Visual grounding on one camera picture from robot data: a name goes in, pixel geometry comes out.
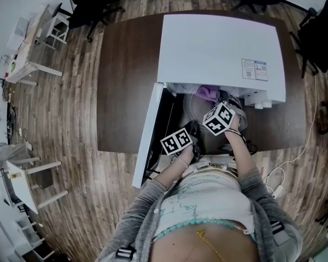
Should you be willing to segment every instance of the purple cloth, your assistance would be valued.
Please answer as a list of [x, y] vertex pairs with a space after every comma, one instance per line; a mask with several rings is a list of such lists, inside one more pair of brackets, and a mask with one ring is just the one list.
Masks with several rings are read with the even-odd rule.
[[198, 88], [196, 95], [204, 100], [216, 103], [219, 98], [219, 90], [217, 86], [202, 85]]

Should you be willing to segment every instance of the dark wooden table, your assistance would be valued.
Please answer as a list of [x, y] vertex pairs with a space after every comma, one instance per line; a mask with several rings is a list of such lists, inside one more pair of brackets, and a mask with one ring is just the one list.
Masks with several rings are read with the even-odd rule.
[[[306, 140], [304, 83], [283, 20], [221, 10], [170, 14], [209, 14], [253, 20], [276, 27], [283, 56], [286, 103], [271, 109], [244, 107], [244, 132], [259, 151], [303, 146]], [[115, 23], [106, 28], [97, 85], [99, 151], [137, 153], [148, 104], [157, 80], [164, 14]]]

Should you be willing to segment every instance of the label sticker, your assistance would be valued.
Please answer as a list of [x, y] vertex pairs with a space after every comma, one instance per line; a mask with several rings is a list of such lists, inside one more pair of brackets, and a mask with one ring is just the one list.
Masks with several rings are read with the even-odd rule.
[[244, 79], [268, 81], [266, 62], [242, 59]]

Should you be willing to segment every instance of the person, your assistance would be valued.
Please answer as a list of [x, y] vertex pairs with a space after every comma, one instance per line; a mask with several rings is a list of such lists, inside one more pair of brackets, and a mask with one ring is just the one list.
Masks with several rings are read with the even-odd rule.
[[301, 234], [268, 192], [238, 125], [235, 115], [225, 132], [237, 179], [223, 159], [188, 166], [188, 146], [147, 183], [96, 261], [295, 261]]

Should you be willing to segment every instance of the gray cardigan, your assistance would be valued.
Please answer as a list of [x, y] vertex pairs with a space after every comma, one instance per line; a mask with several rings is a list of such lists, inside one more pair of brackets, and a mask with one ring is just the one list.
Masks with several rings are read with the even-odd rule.
[[[136, 250], [132, 261], [147, 262], [151, 241], [160, 219], [160, 213], [154, 211], [160, 209], [163, 200], [170, 196], [177, 182], [168, 189], [156, 180], [148, 182], [124, 213], [115, 234], [96, 262], [118, 261], [116, 251], [130, 245]], [[240, 177], [238, 182], [242, 193], [251, 202], [260, 261], [294, 262], [302, 249], [300, 232], [269, 194], [258, 169]]]

